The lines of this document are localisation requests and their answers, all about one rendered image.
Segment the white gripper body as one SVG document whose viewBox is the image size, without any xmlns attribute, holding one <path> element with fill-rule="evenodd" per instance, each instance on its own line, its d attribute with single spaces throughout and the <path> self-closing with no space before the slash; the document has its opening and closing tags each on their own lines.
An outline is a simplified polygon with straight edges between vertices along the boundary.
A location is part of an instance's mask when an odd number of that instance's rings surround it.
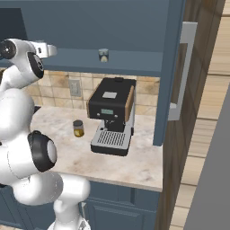
<svg viewBox="0 0 230 230">
<path fill-rule="evenodd" d="M 57 53 L 58 50 L 55 46 L 49 45 L 46 42 L 37 43 L 37 54 L 40 58 L 55 56 Z"/>
</svg>

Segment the blue base cabinet door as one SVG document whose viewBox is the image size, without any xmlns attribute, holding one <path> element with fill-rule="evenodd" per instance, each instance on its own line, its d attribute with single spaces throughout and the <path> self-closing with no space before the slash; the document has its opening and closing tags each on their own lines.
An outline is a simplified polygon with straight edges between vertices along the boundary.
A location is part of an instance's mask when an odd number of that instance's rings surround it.
<svg viewBox="0 0 230 230">
<path fill-rule="evenodd" d="M 154 230 L 160 193 L 91 181 L 79 205 L 92 230 Z"/>
</svg>

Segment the black and silver coffee machine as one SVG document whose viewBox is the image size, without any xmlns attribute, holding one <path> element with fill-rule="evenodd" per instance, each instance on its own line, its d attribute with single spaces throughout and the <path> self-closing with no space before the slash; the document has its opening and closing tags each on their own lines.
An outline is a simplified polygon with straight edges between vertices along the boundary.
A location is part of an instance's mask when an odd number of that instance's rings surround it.
<svg viewBox="0 0 230 230">
<path fill-rule="evenodd" d="M 136 83 L 123 77 L 102 81 L 89 97 L 89 119 L 101 121 L 91 142 L 94 153 L 126 156 L 134 135 Z"/>
</svg>

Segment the yellow jar with black lid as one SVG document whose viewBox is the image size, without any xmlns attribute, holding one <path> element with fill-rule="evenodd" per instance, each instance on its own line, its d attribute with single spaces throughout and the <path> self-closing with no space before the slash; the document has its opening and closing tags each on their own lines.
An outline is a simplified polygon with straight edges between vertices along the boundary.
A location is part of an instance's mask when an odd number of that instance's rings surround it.
<svg viewBox="0 0 230 230">
<path fill-rule="evenodd" d="M 84 123 L 77 119 L 73 122 L 74 134 L 76 137 L 82 137 L 84 135 Z"/>
</svg>

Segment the brown wooden tall panel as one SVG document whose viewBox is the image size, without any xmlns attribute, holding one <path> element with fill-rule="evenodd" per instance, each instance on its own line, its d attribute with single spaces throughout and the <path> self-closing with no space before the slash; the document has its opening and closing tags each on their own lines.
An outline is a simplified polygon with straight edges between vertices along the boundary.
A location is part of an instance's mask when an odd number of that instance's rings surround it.
<svg viewBox="0 0 230 230">
<path fill-rule="evenodd" d="M 230 0 L 187 0 L 198 23 L 181 117 L 168 123 L 154 230 L 183 230 L 230 84 Z"/>
</svg>

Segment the grey flat panel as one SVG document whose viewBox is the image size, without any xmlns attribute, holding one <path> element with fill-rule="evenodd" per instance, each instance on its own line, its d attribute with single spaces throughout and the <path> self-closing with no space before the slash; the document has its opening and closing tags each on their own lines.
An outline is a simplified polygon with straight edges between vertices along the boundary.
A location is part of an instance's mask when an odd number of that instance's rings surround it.
<svg viewBox="0 0 230 230">
<path fill-rule="evenodd" d="M 230 85 L 183 230 L 230 230 Z"/>
</svg>

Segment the grey wall socket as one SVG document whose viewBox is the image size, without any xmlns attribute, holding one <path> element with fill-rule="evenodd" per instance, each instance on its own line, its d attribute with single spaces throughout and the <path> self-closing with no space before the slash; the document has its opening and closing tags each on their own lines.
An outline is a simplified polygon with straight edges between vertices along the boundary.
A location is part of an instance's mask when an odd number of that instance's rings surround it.
<svg viewBox="0 0 230 230">
<path fill-rule="evenodd" d="M 70 94 L 72 96 L 80 97 L 81 96 L 80 81 L 77 79 L 69 79 L 68 84 L 69 84 Z"/>
</svg>

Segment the blue wall cabinet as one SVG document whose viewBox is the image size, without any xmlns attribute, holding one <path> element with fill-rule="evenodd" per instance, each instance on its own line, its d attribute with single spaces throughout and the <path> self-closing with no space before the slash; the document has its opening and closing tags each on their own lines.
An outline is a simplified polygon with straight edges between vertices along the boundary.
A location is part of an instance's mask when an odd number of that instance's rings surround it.
<svg viewBox="0 0 230 230">
<path fill-rule="evenodd" d="M 159 76 L 169 0 L 0 0 L 2 23 L 21 22 L 27 40 L 57 47 L 48 70 Z M 99 59 L 109 51 L 109 61 Z"/>
</svg>

